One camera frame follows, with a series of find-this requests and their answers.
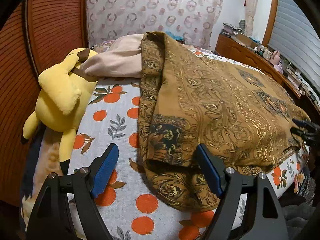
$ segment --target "yellow plush toy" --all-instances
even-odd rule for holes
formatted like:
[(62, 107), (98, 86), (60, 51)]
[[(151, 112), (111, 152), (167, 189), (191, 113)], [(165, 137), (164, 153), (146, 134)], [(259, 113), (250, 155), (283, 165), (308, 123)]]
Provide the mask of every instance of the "yellow plush toy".
[(44, 70), (38, 78), (42, 89), (36, 110), (23, 127), (25, 139), (34, 134), (40, 122), (52, 130), (63, 132), (59, 160), (64, 174), (68, 172), (76, 130), (97, 83), (92, 77), (83, 76), (79, 67), (96, 54), (90, 49), (74, 49), (61, 63)]

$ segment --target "wooden headboard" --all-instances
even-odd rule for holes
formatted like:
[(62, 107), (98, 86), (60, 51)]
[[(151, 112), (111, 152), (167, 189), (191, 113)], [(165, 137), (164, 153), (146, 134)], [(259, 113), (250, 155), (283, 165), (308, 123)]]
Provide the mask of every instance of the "wooden headboard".
[(37, 76), (87, 48), (86, 0), (23, 0), (0, 31), (0, 199), (19, 206), (29, 144), (20, 137), (40, 92)]

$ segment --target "blue gripper pad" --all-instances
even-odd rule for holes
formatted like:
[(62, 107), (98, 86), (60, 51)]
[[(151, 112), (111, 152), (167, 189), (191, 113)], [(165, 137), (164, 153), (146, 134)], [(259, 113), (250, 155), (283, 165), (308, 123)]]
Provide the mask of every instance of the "blue gripper pad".
[(116, 144), (114, 144), (110, 152), (108, 153), (108, 156), (105, 158), (100, 168), (98, 169), (96, 175), (94, 176), (93, 188), (91, 190), (91, 195), (94, 198), (96, 198), (99, 194), (104, 192), (109, 178), (111, 176), (111, 173), (114, 167), (116, 166), (118, 158), (119, 148)]
[(213, 163), (210, 161), (206, 151), (202, 148), (201, 144), (197, 146), (195, 152), (196, 152), (197, 161), (208, 183), (210, 191), (214, 193), (218, 198), (220, 198), (223, 193), (223, 190), (220, 185), (220, 176), (215, 170)]

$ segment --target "brown paisley blanket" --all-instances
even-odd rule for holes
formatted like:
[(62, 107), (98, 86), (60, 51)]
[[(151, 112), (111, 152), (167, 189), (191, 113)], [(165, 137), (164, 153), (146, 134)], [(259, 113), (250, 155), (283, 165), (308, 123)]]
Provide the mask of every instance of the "brown paisley blanket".
[(140, 155), (169, 205), (217, 207), (193, 156), (199, 143), (242, 174), (270, 171), (300, 148), (292, 118), (308, 119), (267, 75), (196, 57), (164, 33), (141, 41)]

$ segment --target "box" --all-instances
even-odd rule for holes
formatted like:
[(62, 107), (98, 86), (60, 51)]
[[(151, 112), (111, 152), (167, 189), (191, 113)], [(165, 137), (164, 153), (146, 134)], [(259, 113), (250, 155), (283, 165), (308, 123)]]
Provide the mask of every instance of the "box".
[(271, 58), (271, 56), (272, 56), (272, 53), (271, 53), (269, 50), (265, 49), (264, 52), (263, 52), (263, 57), (264, 57), (264, 59), (265, 59), (266, 61), (269, 61), (270, 58)]
[(247, 47), (250, 48), (255, 48), (258, 46), (258, 43), (254, 42), (252, 39), (250, 39), (249, 37), (243, 35), (242, 33), (238, 33), (236, 35), (236, 38), (241, 41), (244, 45), (246, 45)]

